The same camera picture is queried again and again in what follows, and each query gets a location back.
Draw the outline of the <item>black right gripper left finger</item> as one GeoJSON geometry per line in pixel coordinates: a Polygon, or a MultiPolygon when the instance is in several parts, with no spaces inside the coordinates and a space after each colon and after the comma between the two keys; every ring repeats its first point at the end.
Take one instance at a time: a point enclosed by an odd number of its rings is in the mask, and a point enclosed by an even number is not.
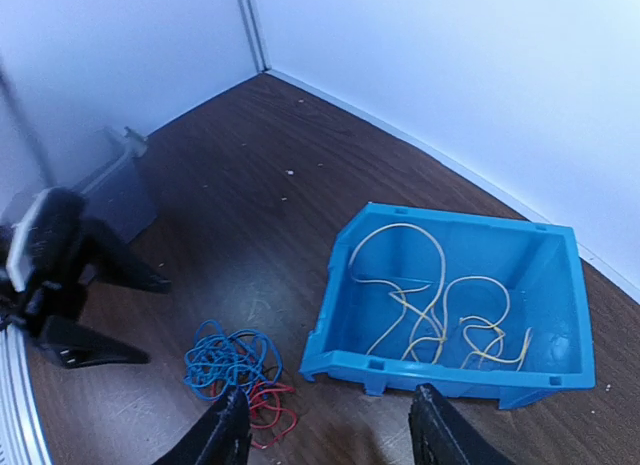
{"type": "Polygon", "coordinates": [[[155,465],[247,464],[251,446],[245,393],[230,388],[155,465]]]}

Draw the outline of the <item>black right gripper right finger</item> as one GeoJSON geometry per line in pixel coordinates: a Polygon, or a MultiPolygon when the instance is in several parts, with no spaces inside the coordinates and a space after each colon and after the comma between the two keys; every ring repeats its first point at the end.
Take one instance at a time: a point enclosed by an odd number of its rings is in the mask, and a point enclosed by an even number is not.
{"type": "Polygon", "coordinates": [[[416,388],[409,427],[415,464],[513,464],[431,384],[416,388]]]}

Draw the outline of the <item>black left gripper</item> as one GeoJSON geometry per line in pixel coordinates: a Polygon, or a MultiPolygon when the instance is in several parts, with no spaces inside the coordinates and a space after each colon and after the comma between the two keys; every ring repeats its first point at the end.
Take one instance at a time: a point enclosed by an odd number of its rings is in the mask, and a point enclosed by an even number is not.
{"type": "MultiPolygon", "coordinates": [[[[37,347],[45,358],[65,369],[147,364],[143,350],[84,327],[69,313],[86,299],[72,265],[85,207],[76,192],[48,188],[17,222],[1,224],[1,328],[14,325],[39,335],[37,347]]],[[[83,253],[99,281],[158,294],[171,291],[171,281],[139,259],[106,222],[86,219],[82,232],[83,253]]]]}

